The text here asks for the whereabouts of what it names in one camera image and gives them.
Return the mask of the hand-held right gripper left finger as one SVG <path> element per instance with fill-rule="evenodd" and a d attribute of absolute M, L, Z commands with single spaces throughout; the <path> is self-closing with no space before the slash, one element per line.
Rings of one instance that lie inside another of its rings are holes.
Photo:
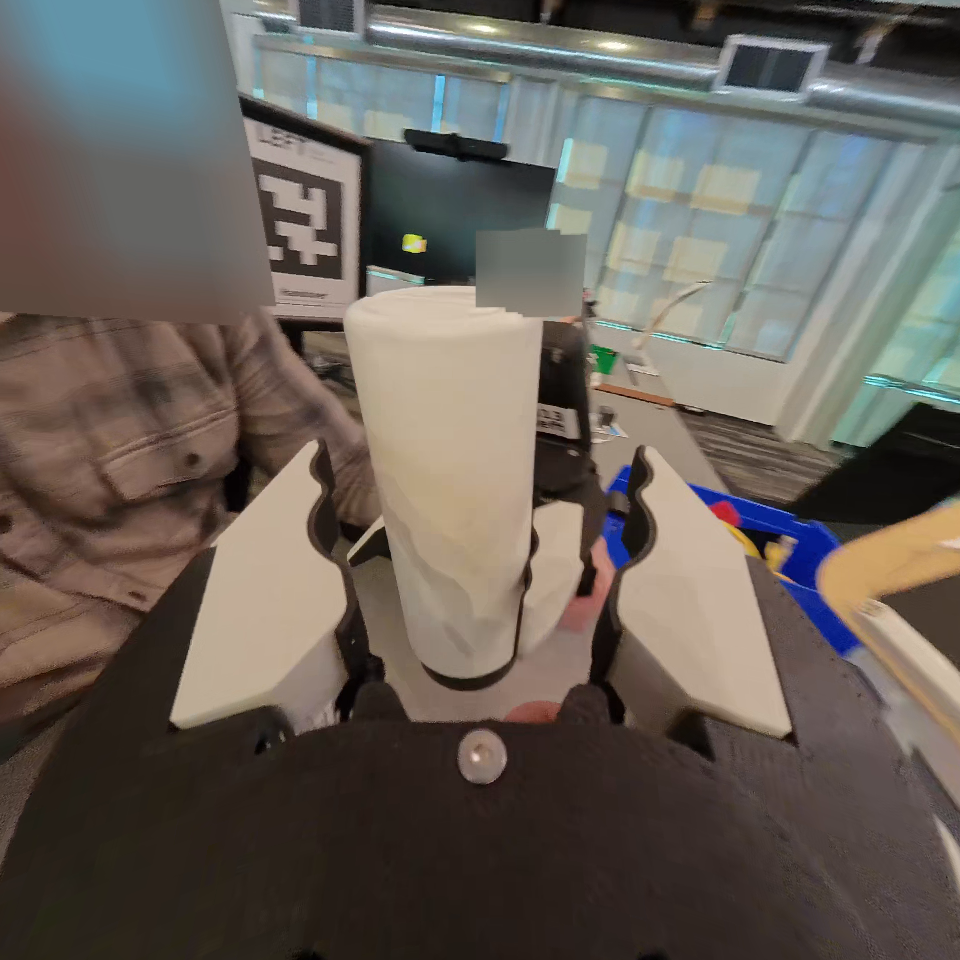
<path fill-rule="evenodd" d="M 327 446 L 310 441 L 214 542 L 170 720 L 189 730 L 257 709 L 294 732 L 338 722 L 337 631 L 357 606 L 333 551 Z"/>

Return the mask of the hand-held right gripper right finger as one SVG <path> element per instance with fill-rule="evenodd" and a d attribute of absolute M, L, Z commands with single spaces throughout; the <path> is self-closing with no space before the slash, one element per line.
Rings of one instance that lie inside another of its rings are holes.
<path fill-rule="evenodd" d="M 596 685 L 614 716 L 654 735 L 701 715 L 789 736 L 744 549 L 651 446 L 634 453 L 626 498 L 628 560 L 596 624 Z"/>

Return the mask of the white squeeze bottle black cap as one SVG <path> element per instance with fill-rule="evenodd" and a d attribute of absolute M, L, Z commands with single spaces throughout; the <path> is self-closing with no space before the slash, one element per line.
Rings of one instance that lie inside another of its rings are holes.
<path fill-rule="evenodd" d="M 408 640 L 440 684 L 494 685 L 528 588 L 544 321 L 423 286 L 343 327 Z"/>

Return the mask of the black video bar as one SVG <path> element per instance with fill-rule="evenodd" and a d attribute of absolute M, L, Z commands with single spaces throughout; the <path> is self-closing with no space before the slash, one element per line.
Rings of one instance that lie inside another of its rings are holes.
<path fill-rule="evenodd" d="M 505 143 L 463 137 L 458 133 L 407 128 L 403 138 L 418 153 L 458 162 L 505 162 L 509 156 L 509 146 Z"/>

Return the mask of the black backdrop board stand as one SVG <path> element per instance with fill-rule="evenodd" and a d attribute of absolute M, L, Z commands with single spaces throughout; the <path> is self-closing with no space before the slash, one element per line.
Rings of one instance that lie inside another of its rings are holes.
<path fill-rule="evenodd" d="M 823 601 L 863 642 L 859 614 L 868 601 L 959 573 L 957 502 L 855 539 L 821 564 Z"/>

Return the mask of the black wall screen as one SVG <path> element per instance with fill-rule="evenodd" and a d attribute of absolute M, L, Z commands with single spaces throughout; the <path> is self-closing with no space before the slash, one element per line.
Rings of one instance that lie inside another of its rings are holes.
<path fill-rule="evenodd" d="M 553 168 L 467 161 L 377 140 L 368 159 L 368 267 L 428 284 L 475 278 L 476 236 L 546 225 Z"/>

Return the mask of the silver ceiling duct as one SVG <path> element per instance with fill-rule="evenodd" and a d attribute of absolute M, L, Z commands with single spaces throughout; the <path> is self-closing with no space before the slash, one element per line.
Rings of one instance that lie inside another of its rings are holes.
<path fill-rule="evenodd" d="M 396 6 L 373 6 L 372 45 L 514 68 L 553 71 L 724 98 L 797 104 L 834 114 L 958 128 L 957 78 L 937 78 L 827 60 L 801 100 L 715 93 L 720 49 L 652 38 Z"/>

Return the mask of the person's left hand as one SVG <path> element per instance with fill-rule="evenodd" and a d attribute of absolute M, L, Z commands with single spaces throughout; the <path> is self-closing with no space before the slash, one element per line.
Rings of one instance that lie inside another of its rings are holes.
<path fill-rule="evenodd" d="M 559 630 L 590 636 L 594 632 L 617 573 L 603 536 L 598 537 L 591 548 L 591 562 L 594 571 L 591 592 L 571 598 L 558 621 Z"/>

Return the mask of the framed tag poster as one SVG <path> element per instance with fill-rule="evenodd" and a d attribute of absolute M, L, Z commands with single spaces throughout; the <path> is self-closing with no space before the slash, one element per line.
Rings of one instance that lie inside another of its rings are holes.
<path fill-rule="evenodd" d="M 367 294 L 366 220 L 372 143 L 239 95 L 273 284 L 273 315 L 337 330 Z"/>

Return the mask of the ceiling air vent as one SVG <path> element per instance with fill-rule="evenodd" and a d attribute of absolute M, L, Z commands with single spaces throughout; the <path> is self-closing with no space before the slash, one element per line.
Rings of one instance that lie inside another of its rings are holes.
<path fill-rule="evenodd" d="M 831 50 L 831 44 L 823 42 L 732 34 L 722 48 L 711 90 L 802 100 L 821 77 Z"/>

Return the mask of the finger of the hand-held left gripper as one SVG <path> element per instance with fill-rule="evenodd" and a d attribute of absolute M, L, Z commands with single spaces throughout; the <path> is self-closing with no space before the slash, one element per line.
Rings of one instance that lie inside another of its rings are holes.
<path fill-rule="evenodd" d="M 358 569 L 366 563 L 375 560 L 392 559 L 389 535 L 384 518 L 373 522 L 353 546 L 353 568 Z"/>
<path fill-rule="evenodd" d="M 523 598 L 522 644 L 540 646 L 560 624 L 581 584 L 584 508 L 548 503 L 533 512 L 536 546 Z"/>

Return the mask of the blue plastic bin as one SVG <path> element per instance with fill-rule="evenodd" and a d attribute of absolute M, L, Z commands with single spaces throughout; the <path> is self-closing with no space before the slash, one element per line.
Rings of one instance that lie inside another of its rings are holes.
<path fill-rule="evenodd" d="M 623 531 L 630 509 L 628 487 L 632 469 L 624 466 L 606 491 L 607 513 L 604 538 L 614 568 L 627 566 L 631 557 L 623 542 Z M 722 522 L 727 531 L 743 547 L 748 557 L 760 559 L 783 584 L 787 593 L 798 603 L 813 626 L 833 651 L 847 657 L 860 641 L 823 599 L 817 575 L 823 562 L 840 543 L 827 527 L 817 521 L 804 521 L 785 510 L 762 505 L 759 502 L 722 493 L 705 486 L 690 485 L 694 495 Z M 603 638 L 606 647 L 594 643 L 594 653 L 606 651 L 606 666 L 613 662 L 617 648 L 616 618 L 606 609 L 596 635 Z"/>

